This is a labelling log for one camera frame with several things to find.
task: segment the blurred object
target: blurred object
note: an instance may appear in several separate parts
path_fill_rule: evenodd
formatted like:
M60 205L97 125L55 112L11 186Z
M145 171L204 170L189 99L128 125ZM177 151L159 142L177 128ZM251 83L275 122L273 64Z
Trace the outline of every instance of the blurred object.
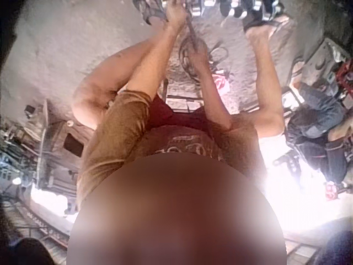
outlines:
M28 110L33 110L34 107L26 106L25 113ZM26 122L24 129L36 141L41 141L41 136L44 128L47 126L45 112L47 112L47 102L38 106L35 110L28 115L29 120Z
M334 182L328 182L325 188L326 188L325 196L327 201L335 200L338 198L337 186Z
M326 200L329 202L338 199L338 195L341 193L351 193L351 187L345 183L335 184L334 182L327 182L325 191Z
M345 89L348 94L353 96L353 60L344 62L336 72L336 80L338 85Z
M31 118L32 115L34 114L35 108L30 106L30 105L26 105L26 108L24 109L24 113L26 114L27 119Z
M22 180L19 177L12 180L12 184L14 185L20 185L21 183L22 183Z
M66 122L66 125L67 125L68 127L72 127L72 126L74 125L74 121L73 121L73 120L68 120L68 121Z
M220 0L220 11L224 17L243 19L252 14L258 21L269 21L282 14L284 6L278 0Z
M192 41L190 36L186 37L180 44L179 48L179 61L184 69L184 71L190 76L192 80L194 80L197 84L200 83L197 74L195 73L193 67L189 61L188 54L188 43ZM228 58L229 52L225 47L222 47L223 42L218 41L213 48L208 50L208 62L210 64L210 69L212 74L216 75L224 75L226 79L228 79L230 72L225 71L224 69L219 69L217 66Z
M212 74L212 77L220 96L225 95L231 90L229 82L224 75Z
M185 3L190 9L192 17L200 17L205 11L205 6L213 7L216 4L214 0L186 0ZM162 7L167 8L168 0L162 0Z

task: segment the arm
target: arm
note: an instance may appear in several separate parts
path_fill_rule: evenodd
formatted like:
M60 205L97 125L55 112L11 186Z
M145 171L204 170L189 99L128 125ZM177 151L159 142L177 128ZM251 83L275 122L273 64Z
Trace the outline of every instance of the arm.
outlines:
M268 36L249 38L255 52L258 76L256 93L259 110L247 114L259 138L279 135L284 130L282 89L272 61Z
M180 2L168 3L167 24L161 38L151 51L144 57L132 78L127 84L127 90L144 92L153 99L165 76L168 60L175 40L183 28L187 12Z
M206 117L218 129L228 131L232 126L232 116L224 106L213 80L208 64L207 46L199 40L197 51L194 51L191 44L188 46L188 51L190 62L200 79Z

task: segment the bare leg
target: bare leg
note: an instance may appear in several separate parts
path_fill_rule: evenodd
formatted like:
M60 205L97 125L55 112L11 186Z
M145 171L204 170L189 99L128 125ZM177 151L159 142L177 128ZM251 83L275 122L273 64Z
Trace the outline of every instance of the bare leg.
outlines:
M83 125L95 129L113 100L130 79L141 60L149 53L159 38L164 21L149 20L157 34L148 40L111 55L100 63L79 85L73 95L72 110Z
M286 23L288 17L278 17L277 21ZM250 28L246 33L255 52L258 72L256 93L259 101L259 110L248 115L259 137L275 136L284 130L282 89L269 46L269 39L274 31L273 26L265 25Z

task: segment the jeans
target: jeans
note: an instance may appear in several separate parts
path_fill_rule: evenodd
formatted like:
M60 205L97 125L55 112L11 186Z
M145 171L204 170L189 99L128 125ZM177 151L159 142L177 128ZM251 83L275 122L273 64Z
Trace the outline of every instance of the jeans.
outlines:
M327 181L340 183L347 172L343 141L328 142L328 131L343 121L345 109L333 97L302 83L299 91L306 103L291 118L286 141L313 168L320 169Z
M343 121L345 109L335 98L326 96L305 83L302 83L299 93L315 115L315 121L300 126L303 136L312 139L319 138Z

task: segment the leg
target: leg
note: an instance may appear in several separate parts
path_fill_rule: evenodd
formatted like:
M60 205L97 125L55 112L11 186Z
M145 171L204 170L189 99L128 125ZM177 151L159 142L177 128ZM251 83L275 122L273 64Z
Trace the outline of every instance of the leg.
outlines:
M338 139L326 144L327 159L329 164L328 181L339 184L347 174L347 160L344 155L343 139Z
M342 122L345 111L335 98L327 96L305 83L301 83L298 88L305 103L315 112L315 121L310 126L305 126L304 136L318 138Z
M288 17L278 17L277 21L285 24ZM275 136L284 130L282 89L269 46L269 39L275 30L271 25L264 25L250 28L246 32L255 52L258 72L256 93L259 101L259 110L249 113L248 119L254 124L259 137Z
M164 25L155 17L150 18L150 22L158 32ZM74 93L72 104L73 114L80 123L92 129L97 127L109 101L127 83L157 38L158 34L108 57L82 81Z

